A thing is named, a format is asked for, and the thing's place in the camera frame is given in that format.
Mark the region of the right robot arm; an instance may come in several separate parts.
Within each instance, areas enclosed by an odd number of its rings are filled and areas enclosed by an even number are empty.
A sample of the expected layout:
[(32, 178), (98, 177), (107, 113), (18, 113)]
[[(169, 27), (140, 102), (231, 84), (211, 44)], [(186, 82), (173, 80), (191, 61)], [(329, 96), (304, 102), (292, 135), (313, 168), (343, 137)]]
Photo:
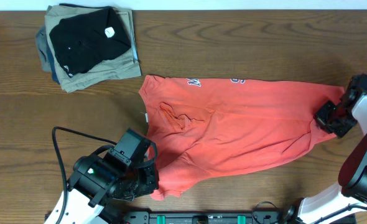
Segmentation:
[(353, 76), (339, 104), (326, 102), (314, 119), (339, 138), (359, 125), (363, 138), (343, 163), (338, 181), (291, 205), (279, 223), (355, 223), (354, 214), (367, 211), (367, 75)]

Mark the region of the red printed t-shirt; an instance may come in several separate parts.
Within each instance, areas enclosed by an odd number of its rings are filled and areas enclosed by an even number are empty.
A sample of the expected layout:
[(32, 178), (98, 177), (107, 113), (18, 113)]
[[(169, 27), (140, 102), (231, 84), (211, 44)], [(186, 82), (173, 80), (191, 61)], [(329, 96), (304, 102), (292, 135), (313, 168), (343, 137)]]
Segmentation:
[(237, 78), (148, 75), (139, 90), (147, 137), (157, 146), (154, 200), (179, 197), (198, 182), (294, 161), (332, 138), (314, 114), (338, 103), (340, 86)]

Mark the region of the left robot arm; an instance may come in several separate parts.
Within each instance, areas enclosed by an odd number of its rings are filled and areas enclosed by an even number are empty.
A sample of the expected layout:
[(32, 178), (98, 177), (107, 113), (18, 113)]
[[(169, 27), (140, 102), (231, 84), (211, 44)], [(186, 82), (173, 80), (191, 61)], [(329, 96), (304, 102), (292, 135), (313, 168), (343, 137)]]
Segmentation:
[(52, 138), (62, 173), (62, 194), (45, 224), (122, 223), (113, 200), (132, 202), (159, 188), (157, 146), (133, 129), (118, 142), (103, 140), (103, 146), (76, 161), (66, 175), (57, 138)]

